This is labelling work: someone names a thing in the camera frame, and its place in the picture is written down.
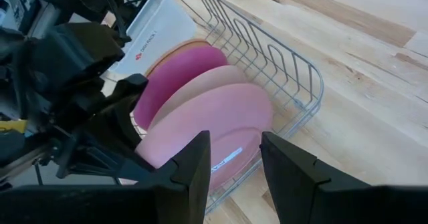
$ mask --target dish rack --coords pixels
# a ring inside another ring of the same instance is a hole
[[[224,0],[201,0],[204,13],[195,11],[185,0],[180,1],[197,22],[199,30],[195,37],[221,49],[230,64],[240,67],[252,82],[270,94],[275,110],[272,132],[290,138],[317,113],[324,83],[314,64]],[[135,122],[134,125],[140,135],[146,134]],[[258,154],[233,180],[211,192],[205,212],[218,206],[261,163]]]

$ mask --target wooden surface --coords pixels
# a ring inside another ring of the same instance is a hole
[[[322,73],[321,110],[291,142],[372,185],[428,184],[428,0],[226,1]],[[263,171],[205,222],[279,223]]]

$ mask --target white plastic container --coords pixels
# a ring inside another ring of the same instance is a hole
[[[125,57],[110,67],[112,74],[144,74],[165,52],[191,39],[195,22],[174,0],[148,0],[127,30],[132,38]]]

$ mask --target pink plate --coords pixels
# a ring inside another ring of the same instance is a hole
[[[159,168],[200,131],[211,135],[210,189],[229,180],[257,152],[261,132],[272,125],[267,93],[253,84],[209,90],[178,107],[142,139],[136,152]]]
[[[227,65],[221,50],[196,47],[175,55],[159,66],[149,77],[148,84],[134,109],[135,122],[147,129],[159,108],[187,82],[213,68]]]
[[[197,76],[189,83],[180,88],[175,94],[169,98],[154,116],[152,123],[148,129],[151,129],[166,115],[184,104],[199,94],[203,94],[209,90],[226,86],[228,84],[243,84],[247,82],[247,78],[242,70],[236,66],[221,66],[209,70],[200,76]]]

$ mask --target wood grain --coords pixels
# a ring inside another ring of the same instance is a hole
[[[428,0],[226,1],[321,71],[322,107],[290,142],[372,185],[428,185]],[[279,223],[263,169],[205,223]]]

